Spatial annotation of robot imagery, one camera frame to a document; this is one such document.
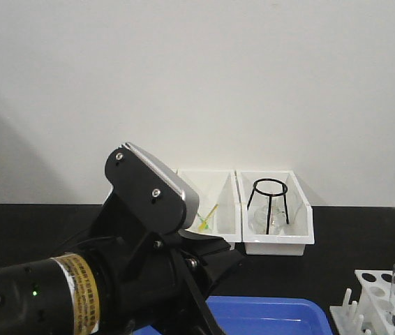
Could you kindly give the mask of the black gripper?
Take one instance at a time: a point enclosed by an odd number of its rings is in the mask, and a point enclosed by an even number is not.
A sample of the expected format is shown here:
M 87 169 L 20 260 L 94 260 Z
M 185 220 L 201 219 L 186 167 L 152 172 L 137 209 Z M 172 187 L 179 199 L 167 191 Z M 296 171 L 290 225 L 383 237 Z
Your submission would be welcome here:
M 114 193 L 89 236 L 100 293 L 99 334 L 146 326 L 159 334 L 223 334 L 207 299 L 244 258 L 223 238 L 150 232 Z

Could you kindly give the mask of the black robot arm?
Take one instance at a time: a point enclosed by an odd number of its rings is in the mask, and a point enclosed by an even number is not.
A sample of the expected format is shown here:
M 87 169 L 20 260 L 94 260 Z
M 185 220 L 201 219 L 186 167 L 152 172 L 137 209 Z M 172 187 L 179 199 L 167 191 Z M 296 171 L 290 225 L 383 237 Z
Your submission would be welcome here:
M 222 334 L 207 299 L 242 259 L 220 237 L 148 230 L 111 195 L 71 250 L 0 268 L 0 334 Z

